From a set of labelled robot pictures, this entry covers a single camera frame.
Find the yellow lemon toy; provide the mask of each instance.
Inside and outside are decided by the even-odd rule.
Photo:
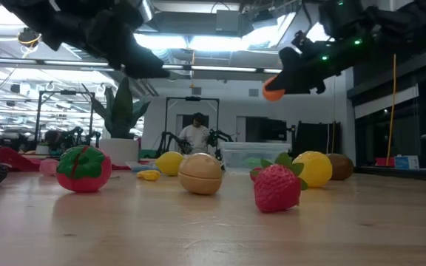
[[[180,163],[183,161],[183,155],[175,151],[169,151],[160,156],[156,161],[155,165],[160,171],[170,177],[174,177],[178,174],[178,168]]]
[[[137,177],[147,181],[156,181],[160,178],[160,172],[156,170],[140,171],[138,172]]]
[[[293,163],[303,163],[303,171],[299,177],[307,182],[310,188],[323,187],[333,174],[330,159],[318,151],[306,151],[295,158]]]

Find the white pot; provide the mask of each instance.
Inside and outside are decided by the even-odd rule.
[[[37,148],[35,148],[36,154],[49,154],[49,146],[42,146],[37,145]]]
[[[139,143],[137,140],[101,139],[100,149],[111,157],[111,163],[125,166],[126,162],[137,162]]]

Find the red tomato toy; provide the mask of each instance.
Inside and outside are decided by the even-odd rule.
[[[77,146],[60,157],[57,181],[74,192],[95,192],[111,176],[111,159],[102,150],[92,146]]]

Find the brown coconut toy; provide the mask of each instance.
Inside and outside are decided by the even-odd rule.
[[[215,194],[221,186],[223,172],[216,158],[208,154],[194,154],[183,160],[178,170],[180,184],[195,194]]]
[[[333,166],[333,175],[331,180],[346,180],[354,172],[353,161],[343,154],[328,154],[328,158]]]

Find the yellow ball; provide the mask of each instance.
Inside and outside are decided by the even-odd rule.
[[[310,188],[323,187],[333,174],[330,159],[318,151],[306,151],[295,158],[293,163],[303,163],[303,171],[299,177],[305,180]]]
[[[155,165],[160,171],[170,177],[178,174],[178,168],[180,163],[183,161],[183,155],[175,151],[169,151],[160,156],[156,161]]]

